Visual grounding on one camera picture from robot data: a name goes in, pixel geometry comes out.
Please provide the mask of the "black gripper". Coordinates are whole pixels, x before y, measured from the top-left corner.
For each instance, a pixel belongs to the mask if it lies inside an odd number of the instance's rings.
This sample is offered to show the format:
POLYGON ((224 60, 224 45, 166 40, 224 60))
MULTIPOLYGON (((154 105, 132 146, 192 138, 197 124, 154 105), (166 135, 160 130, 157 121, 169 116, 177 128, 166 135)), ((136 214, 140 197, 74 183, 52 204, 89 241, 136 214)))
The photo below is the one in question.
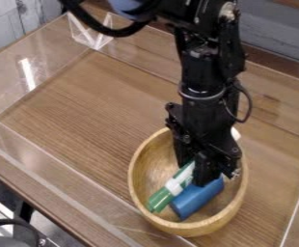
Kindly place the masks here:
POLYGON ((196 91, 180 85, 181 103, 169 102, 165 106, 177 167, 194 162, 196 186, 204 187, 220 175, 233 178, 238 174, 242 152, 232 137, 232 127, 241 122, 237 118, 241 91, 238 83, 216 91, 196 91))

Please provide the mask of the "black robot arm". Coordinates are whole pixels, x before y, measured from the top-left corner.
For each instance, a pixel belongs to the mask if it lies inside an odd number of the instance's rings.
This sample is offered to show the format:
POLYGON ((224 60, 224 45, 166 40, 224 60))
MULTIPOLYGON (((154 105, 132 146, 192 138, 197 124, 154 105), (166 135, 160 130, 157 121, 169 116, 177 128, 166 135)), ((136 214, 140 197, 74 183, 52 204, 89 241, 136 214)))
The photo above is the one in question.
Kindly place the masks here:
POLYGON ((194 163, 192 183, 204 186, 218 176, 233 177, 242 156, 232 137, 240 96, 246 91, 237 0, 106 0, 114 13, 130 21, 109 28, 82 8, 78 0, 58 0, 94 31, 124 38, 161 20, 174 39, 181 64, 180 103, 168 103, 166 127, 177 164, 194 163))

